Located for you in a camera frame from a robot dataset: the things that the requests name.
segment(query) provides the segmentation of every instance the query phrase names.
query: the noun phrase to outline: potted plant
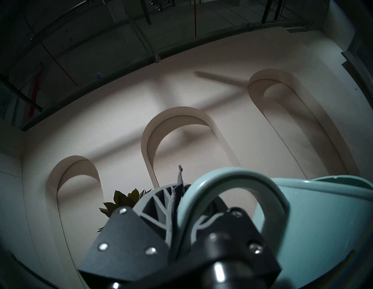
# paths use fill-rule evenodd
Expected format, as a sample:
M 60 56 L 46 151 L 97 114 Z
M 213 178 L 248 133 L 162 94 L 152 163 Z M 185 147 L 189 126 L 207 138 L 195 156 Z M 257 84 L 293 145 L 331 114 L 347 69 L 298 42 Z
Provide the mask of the potted plant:
M 134 189 L 127 196 L 125 194 L 122 194 L 119 191 L 115 191 L 114 197 L 113 197 L 114 203 L 110 203 L 110 202 L 103 203 L 106 209 L 104 208 L 99 208 L 99 209 L 102 213 L 104 213 L 106 216 L 110 218 L 112 213 L 119 207 L 129 206 L 133 208 L 134 205 L 136 205 L 136 203 L 138 202 L 138 200 L 141 199 L 141 197 L 143 197 L 145 194 L 149 193 L 150 191 L 151 189 L 149 191 L 143 190 L 141 193 L 139 193 L 137 189 Z M 98 229 L 97 233 L 101 232 L 103 228 L 104 227 Z

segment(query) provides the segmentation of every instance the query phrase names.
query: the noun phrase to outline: light blue cup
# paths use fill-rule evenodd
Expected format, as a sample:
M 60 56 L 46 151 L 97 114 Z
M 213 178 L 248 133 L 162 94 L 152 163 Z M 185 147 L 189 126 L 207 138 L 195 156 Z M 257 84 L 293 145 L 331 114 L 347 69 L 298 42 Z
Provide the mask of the light blue cup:
M 269 179 L 229 167 L 202 176 L 182 198 L 179 249 L 189 245 L 183 236 L 208 204 L 232 188 L 250 191 L 260 204 L 253 223 L 282 268 L 272 288 L 300 288 L 328 272 L 356 248 L 373 220 L 373 185 L 362 178 Z

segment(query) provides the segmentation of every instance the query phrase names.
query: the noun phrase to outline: red pipe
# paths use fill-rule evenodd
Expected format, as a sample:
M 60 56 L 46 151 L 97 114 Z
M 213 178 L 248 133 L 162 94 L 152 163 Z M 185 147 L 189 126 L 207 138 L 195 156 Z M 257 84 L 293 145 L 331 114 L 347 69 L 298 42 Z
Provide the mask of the red pipe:
M 32 90 L 32 96 L 31 96 L 31 99 L 33 102 L 36 102 L 36 96 L 38 95 L 38 91 L 39 91 L 39 78 L 41 76 L 41 73 L 43 71 L 43 64 L 40 63 L 40 66 L 41 66 L 41 69 L 38 73 L 38 75 L 36 76 L 35 78 L 35 83 L 34 83 L 34 88 Z M 30 119 L 35 113 L 35 108 L 33 106 L 30 106 L 30 111 L 28 112 L 28 118 Z
M 194 36 L 197 36 L 197 14 L 195 12 L 195 0 L 194 0 Z
M 31 29 L 31 31 L 33 32 L 34 36 L 36 35 L 34 29 L 31 27 L 30 23 L 28 23 L 27 19 L 26 19 L 26 16 L 24 15 L 23 16 L 25 18 L 25 21 L 26 21 L 26 24 L 27 26 Z M 43 42 L 40 42 L 41 46 L 43 46 L 43 48 L 45 49 L 45 51 L 49 54 L 49 56 L 53 59 L 53 61 L 60 67 L 60 69 L 62 69 L 62 71 L 67 75 L 68 78 L 71 79 L 72 82 L 74 82 L 74 84 L 76 86 L 78 86 L 78 84 L 74 81 L 74 79 L 72 79 L 72 77 L 66 72 L 66 70 L 64 70 L 62 68 L 62 66 L 57 62 L 57 60 L 53 57 L 52 54 L 50 54 L 50 52 L 48 51 L 48 49 L 44 46 Z

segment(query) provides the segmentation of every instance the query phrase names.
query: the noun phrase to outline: gray 3d-printed part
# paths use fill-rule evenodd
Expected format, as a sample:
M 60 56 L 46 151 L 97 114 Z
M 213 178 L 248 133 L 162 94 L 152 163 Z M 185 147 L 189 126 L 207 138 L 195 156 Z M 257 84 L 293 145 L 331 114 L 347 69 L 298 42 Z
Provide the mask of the gray 3d-printed part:
M 157 232 L 169 247 L 172 241 L 172 208 L 175 201 L 175 187 L 177 184 L 154 189 L 141 197 L 133 207 L 135 213 Z M 217 197 L 194 224 L 190 236 L 191 245 L 197 239 L 197 231 L 212 224 L 227 209 L 223 200 Z

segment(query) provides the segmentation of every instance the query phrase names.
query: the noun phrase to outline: screw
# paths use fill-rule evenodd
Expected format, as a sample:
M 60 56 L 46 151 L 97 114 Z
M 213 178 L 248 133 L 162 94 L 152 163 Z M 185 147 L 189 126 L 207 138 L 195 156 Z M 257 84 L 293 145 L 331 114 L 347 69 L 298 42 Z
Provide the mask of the screw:
M 249 249 L 252 253 L 254 254 L 261 254 L 263 253 L 263 246 L 259 245 L 259 244 L 256 244 L 256 243 L 252 243 L 250 246 L 249 246 Z
M 242 213 L 240 211 L 233 211 L 232 215 L 235 216 L 235 217 L 237 217 L 237 218 L 241 218 L 242 217 Z
M 154 247 L 149 247 L 145 251 L 145 254 L 148 255 L 148 256 L 152 256 L 152 255 L 155 255 L 157 253 L 158 252 L 157 252 L 157 250 Z
M 114 282 L 114 283 L 112 284 L 112 288 L 113 288 L 113 289 L 118 289 L 118 288 L 120 288 L 120 284 L 119 284 L 118 282 Z
M 215 242 L 217 240 L 229 240 L 230 237 L 227 233 L 219 232 L 219 233 L 211 233 L 209 235 L 209 239 Z
M 98 249 L 100 251 L 106 251 L 108 249 L 109 245 L 107 243 L 101 243 L 99 246 L 98 246 Z

